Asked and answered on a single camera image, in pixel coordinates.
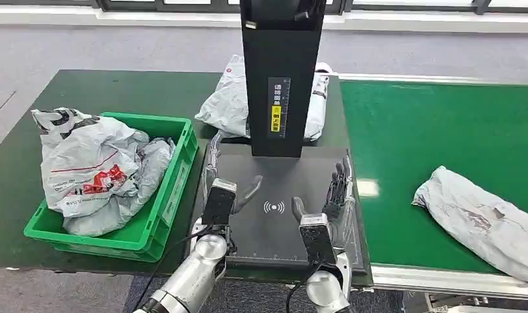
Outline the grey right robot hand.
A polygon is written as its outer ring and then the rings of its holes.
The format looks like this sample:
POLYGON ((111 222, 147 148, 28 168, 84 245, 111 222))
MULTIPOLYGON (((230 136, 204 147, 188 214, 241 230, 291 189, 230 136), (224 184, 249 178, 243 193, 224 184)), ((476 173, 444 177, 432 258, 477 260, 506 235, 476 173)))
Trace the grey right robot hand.
POLYGON ((326 200, 321 210, 327 216, 332 247, 345 250, 349 231, 353 227, 355 196, 353 192, 353 165, 349 155, 335 164, 326 200))

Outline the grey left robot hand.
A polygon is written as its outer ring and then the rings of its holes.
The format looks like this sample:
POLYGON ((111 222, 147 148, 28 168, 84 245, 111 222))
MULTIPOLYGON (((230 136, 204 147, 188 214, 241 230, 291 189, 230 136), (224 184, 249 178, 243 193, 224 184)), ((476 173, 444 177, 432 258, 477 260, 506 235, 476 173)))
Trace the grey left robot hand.
MULTIPOLYGON (((218 160, 220 158, 220 146, 222 140, 227 133, 223 130, 219 130, 207 145, 206 159, 201 171, 200 183, 202 187, 202 201, 203 206, 206 205, 211 185, 216 178, 219 178, 218 174, 218 160)), ((236 199, 229 212, 230 215, 235 215, 242 210, 242 208, 255 196, 259 190, 263 180, 262 175, 256 175, 249 185, 240 192, 237 191, 236 199)))

